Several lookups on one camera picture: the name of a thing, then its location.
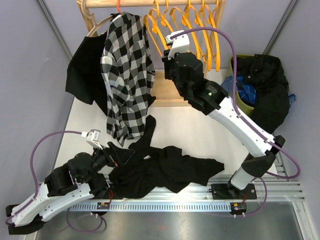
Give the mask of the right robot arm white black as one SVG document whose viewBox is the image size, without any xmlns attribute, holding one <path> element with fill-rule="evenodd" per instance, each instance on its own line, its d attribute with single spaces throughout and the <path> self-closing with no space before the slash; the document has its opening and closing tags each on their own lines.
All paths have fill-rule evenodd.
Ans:
<svg viewBox="0 0 320 240">
<path fill-rule="evenodd" d="M 179 95 L 194 109 L 219 122 L 247 148 L 239 169 L 226 184 L 214 189 L 222 199 L 243 198 L 248 184 L 270 169 L 285 139 L 264 131 L 241 110 L 235 110 L 229 94 L 205 79 L 203 64 L 193 53 L 169 53 L 165 50 L 162 57 L 165 79 L 173 81 Z"/>
</svg>

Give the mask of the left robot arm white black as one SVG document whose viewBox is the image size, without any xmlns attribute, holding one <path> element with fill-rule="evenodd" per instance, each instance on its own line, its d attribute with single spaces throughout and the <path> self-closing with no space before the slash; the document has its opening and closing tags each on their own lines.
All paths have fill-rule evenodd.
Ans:
<svg viewBox="0 0 320 240">
<path fill-rule="evenodd" d="M 21 204 L 5 208 L 10 235 L 28 235 L 40 230 L 60 212 L 86 200 L 103 199 L 110 189 L 101 169 L 122 167 L 134 150 L 119 148 L 112 142 L 92 154 L 80 152 L 55 168 L 38 191 Z"/>
</svg>

